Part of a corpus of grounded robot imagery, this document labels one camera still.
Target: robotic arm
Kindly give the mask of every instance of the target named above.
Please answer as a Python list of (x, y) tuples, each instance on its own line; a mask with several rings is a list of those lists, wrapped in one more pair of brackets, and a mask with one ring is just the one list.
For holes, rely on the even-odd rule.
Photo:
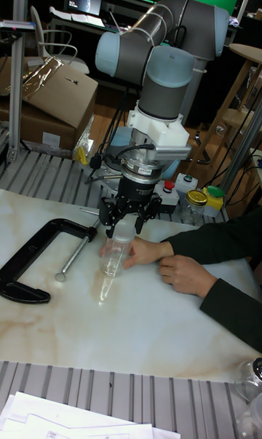
[[(161, 199), (154, 187), (167, 163), (186, 159), (191, 150), (183, 115), (189, 112), (207, 62), (222, 53), (228, 23), (228, 12), (216, 6), (164, 0), (129, 31), (101, 36), (97, 68), (143, 86), (127, 120), (130, 145), (113, 160), (122, 174), (118, 194), (102, 198), (100, 204), (100, 220), (111, 227), (109, 237), (128, 213), (138, 214), (138, 234), (143, 223), (156, 216)], [(171, 45), (159, 46), (163, 41)], [(198, 72), (192, 78), (194, 68)]]

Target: emergency stop button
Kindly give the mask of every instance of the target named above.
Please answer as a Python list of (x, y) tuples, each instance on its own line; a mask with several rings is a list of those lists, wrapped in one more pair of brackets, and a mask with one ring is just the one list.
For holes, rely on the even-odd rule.
[(172, 182), (171, 180), (166, 180), (166, 181), (164, 182), (163, 190), (164, 190), (166, 193), (172, 193), (172, 189), (173, 189), (174, 187), (175, 187), (174, 182)]

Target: black sleeve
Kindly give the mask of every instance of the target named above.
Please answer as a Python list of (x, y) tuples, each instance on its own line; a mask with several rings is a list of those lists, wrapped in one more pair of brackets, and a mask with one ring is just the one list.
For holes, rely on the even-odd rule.
[(200, 309), (253, 349), (262, 352), (262, 304), (218, 279)]
[(190, 256), (200, 264), (262, 255), (262, 207), (226, 223), (205, 224), (165, 241), (175, 255)]

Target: jar lid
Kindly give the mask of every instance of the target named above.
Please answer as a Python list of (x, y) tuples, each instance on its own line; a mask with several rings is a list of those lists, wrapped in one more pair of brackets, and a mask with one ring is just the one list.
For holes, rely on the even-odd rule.
[(132, 222), (122, 219), (114, 228), (113, 240), (119, 243), (132, 242), (135, 237), (135, 226)]
[(207, 195), (199, 190), (189, 190), (186, 199), (195, 206), (205, 206), (207, 204)]
[(262, 358), (256, 358), (253, 361), (253, 370), (258, 379), (262, 381)]
[(219, 186), (209, 185), (207, 187), (207, 191), (212, 197), (215, 198), (221, 198), (224, 196), (224, 192), (222, 189), (219, 188)]

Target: red button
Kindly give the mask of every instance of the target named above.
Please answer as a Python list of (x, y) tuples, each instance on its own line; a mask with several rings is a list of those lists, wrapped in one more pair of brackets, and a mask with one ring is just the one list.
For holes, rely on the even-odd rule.
[(165, 187), (167, 190), (172, 190), (172, 189), (174, 188), (174, 186), (175, 186), (175, 184), (174, 184), (174, 182), (172, 182), (171, 180), (166, 180), (166, 181), (164, 182), (164, 187)]

